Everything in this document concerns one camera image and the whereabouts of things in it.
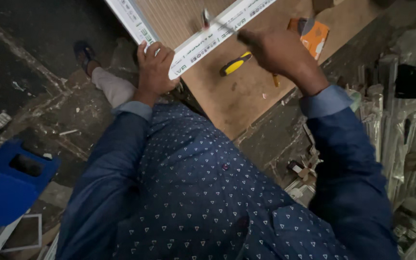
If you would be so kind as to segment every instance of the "blue sandal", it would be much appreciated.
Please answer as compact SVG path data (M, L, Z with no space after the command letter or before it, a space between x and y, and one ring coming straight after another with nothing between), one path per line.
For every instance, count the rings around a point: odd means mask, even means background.
M91 61L96 61L96 54L94 50L89 46L89 44L86 41L78 41L73 46L73 51L75 53L75 58L78 64L83 68L86 75L91 77L91 75L88 74L88 64Z

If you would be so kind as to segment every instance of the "yellow screwdriver handle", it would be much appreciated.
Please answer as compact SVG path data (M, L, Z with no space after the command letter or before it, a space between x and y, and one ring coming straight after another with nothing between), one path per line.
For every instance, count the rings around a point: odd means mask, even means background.
M231 73L233 73L234 71L236 71L238 68L240 68L240 66L243 65L243 63L249 61L251 59L251 57L253 57L253 55L251 54L250 51L247 51L246 53L244 53L242 56L238 57L237 59L229 62L228 64L226 64L221 71L219 71L219 73L221 74L221 77L225 77Z

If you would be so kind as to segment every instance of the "blue plastic object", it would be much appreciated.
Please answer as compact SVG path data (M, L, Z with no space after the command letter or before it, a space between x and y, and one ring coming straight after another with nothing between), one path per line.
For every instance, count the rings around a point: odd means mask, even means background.
M37 169L34 177L14 166L15 158ZM35 202L60 166L60 160L46 160L22 149L22 140L12 139L0 147L0 226L7 226L22 216Z

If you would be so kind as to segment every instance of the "dirty floor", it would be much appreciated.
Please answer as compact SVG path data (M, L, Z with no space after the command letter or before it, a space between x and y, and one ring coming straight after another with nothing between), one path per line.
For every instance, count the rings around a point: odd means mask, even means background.
M416 1L398 0L327 60L322 68L333 82L354 85L358 69L369 68L392 42L416 25ZM43 244L51 242L61 215L95 142L113 120L110 105L76 65L72 45L87 40L103 66L138 82L136 46L101 0L28 0L23 7L0 0L0 113L13 117L0 132L0 145L11 138L26 149L61 159L61 166L31 213L43 218ZM203 114L187 88L175 93ZM302 127L298 91L269 109L234 140L250 160L283 188L296 176L286 166L301 161L310 142ZM66 131L73 133L59 135ZM21 222L6 246L31 245L34 223ZM0 259L36 259L40 249L0 254Z

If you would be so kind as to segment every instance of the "shirt sleeve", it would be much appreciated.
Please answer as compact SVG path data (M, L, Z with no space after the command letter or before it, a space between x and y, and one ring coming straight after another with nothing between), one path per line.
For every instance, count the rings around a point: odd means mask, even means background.
M316 167L316 194L309 209L332 226L358 259L399 259L386 178L351 103L338 86L301 101L324 161Z
M147 122L150 122L152 119L152 108L144 103L141 103L139 101L130 101L128 103L123 103L116 108L112 109L112 114L118 116L119 114L123 112L130 112L134 113L143 119L147 120Z
M352 104L344 89L331 85L313 97L304 97L300 100L301 111L307 118L333 115Z
M137 168L152 109L129 102L99 139L63 214L56 259L110 259L117 223L138 198Z

